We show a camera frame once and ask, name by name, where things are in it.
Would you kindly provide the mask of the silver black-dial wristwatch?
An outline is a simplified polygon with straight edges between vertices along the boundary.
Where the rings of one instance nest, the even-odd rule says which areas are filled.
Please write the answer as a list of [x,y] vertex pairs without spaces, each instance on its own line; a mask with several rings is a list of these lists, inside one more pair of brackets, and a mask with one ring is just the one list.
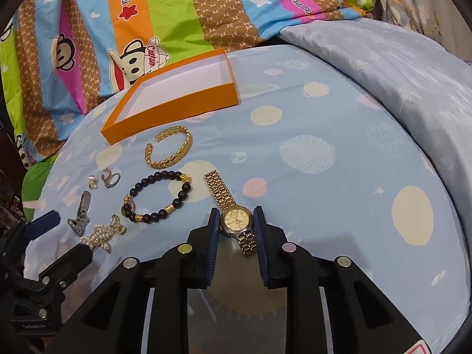
[[88,217],[88,210],[90,208],[90,200],[91,200],[91,194],[89,191],[85,190],[82,193],[76,217],[75,218],[69,218],[67,220],[67,223],[73,233],[77,235],[78,237],[82,237],[86,227],[90,223],[90,219]]

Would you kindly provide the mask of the gold braided bangle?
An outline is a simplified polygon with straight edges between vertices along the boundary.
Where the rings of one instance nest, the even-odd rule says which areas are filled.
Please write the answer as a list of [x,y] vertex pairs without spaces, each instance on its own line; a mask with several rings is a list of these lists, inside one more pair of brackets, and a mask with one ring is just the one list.
[[190,152],[193,136],[184,125],[168,127],[154,136],[155,142],[148,143],[144,160],[152,169],[166,169],[182,161]]

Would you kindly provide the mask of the gold pearl earring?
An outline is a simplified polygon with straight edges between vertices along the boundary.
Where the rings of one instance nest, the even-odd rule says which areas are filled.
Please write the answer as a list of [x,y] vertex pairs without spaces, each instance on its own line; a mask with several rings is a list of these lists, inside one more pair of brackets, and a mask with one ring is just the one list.
[[88,186],[91,190],[96,190],[99,187],[99,182],[95,176],[90,175],[88,177]]

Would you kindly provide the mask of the pale blue satin blanket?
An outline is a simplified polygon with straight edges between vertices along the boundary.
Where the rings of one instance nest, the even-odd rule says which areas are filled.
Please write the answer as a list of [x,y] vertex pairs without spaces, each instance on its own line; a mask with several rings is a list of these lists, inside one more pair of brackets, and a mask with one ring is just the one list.
[[288,27],[281,37],[378,99],[433,162],[471,235],[471,65],[416,32],[369,18]]

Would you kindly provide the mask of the colourful monkey cartoon quilt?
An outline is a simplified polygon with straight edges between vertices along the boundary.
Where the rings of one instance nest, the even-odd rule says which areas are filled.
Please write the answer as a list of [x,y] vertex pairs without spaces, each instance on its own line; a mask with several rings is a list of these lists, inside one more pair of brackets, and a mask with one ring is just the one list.
[[21,0],[1,32],[1,85],[25,166],[143,75],[285,27],[362,17],[375,0]]

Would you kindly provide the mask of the grey floral fabric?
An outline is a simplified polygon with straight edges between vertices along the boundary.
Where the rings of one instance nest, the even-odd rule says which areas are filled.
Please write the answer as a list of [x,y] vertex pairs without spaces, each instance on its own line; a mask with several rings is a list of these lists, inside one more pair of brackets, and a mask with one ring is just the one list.
[[418,32],[471,61],[471,29],[452,0],[376,0],[375,17]]

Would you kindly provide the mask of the orange shallow cardboard box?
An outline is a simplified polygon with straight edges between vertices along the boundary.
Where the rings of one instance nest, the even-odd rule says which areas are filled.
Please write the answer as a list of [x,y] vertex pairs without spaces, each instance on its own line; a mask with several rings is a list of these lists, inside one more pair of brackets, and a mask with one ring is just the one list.
[[137,79],[124,91],[101,134],[113,145],[144,130],[239,103],[226,52],[212,50]]

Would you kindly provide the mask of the pearl bear brooch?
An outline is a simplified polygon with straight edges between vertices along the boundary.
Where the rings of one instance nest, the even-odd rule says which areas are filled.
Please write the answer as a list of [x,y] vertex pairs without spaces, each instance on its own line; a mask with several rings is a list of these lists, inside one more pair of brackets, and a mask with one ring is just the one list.
[[80,237],[79,242],[87,246],[92,252],[101,248],[106,253],[111,253],[111,240],[115,235],[124,235],[126,226],[121,223],[120,217],[113,214],[109,224],[96,224],[89,236]]

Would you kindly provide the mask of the green cushion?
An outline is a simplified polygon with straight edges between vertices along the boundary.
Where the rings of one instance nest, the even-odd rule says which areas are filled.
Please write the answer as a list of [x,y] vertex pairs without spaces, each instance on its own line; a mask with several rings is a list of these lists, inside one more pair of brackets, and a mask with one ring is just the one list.
[[27,221],[34,218],[37,201],[41,196],[42,188],[46,184],[46,179],[50,174],[57,156],[54,155],[45,161],[32,165],[22,183],[22,207]]

